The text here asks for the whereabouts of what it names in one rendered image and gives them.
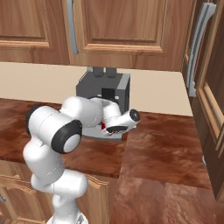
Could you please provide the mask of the dark grey coffee machine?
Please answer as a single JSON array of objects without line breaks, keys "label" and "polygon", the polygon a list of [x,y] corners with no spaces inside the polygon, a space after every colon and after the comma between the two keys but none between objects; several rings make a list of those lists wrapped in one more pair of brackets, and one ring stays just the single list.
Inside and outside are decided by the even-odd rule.
[{"label": "dark grey coffee machine", "polygon": [[[115,68],[93,67],[88,69],[76,85],[76,95],[91,99],[93,97],[112,100],[119,105],[121,114],[130,108],[130,75],[118,73]],[[84,116],[81,120],[82,135],[95,140],[121,142],[122,134],[105,135],[102,121]]]}]

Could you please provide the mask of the wooden wall cupboard door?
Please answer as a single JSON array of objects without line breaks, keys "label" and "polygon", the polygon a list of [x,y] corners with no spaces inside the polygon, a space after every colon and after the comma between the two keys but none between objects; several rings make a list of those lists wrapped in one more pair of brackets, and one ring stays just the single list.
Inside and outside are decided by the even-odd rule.
[{"label": "wooden wall cupboard door", "polygon": [[0,0],[0,61],[68,65],[62,0]]},{"label": "wooden wall cupboard door", "polygon": [[62,0],[70,63],[178,72],[193,0],[74,0],[78,55]]}]

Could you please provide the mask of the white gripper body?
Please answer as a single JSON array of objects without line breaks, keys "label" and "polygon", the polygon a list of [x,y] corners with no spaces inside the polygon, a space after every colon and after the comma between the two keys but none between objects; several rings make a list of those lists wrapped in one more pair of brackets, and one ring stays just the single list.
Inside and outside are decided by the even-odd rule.
[{"label": "white gripper body", "polygon": [[111,126],[107,127],[106,131],[109,135],[114,135],[114,134],[122,134],[128,129],[127,126]]}]

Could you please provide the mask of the wooden base cupboard door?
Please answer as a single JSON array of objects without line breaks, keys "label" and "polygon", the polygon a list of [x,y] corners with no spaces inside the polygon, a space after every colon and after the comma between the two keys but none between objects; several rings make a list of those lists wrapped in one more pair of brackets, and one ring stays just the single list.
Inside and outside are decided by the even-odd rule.
[{"label": "wooden base cupboard door", "polygon": [[109,224],[109,182],[87,175],[87,191],[77,199],[89,224]]},{"label": "wooden base cupboard door", "polygon": [[0,176],[0,211],[26,224],[46,224],[53,216],[52,196],[34,190],[29,182]]}]

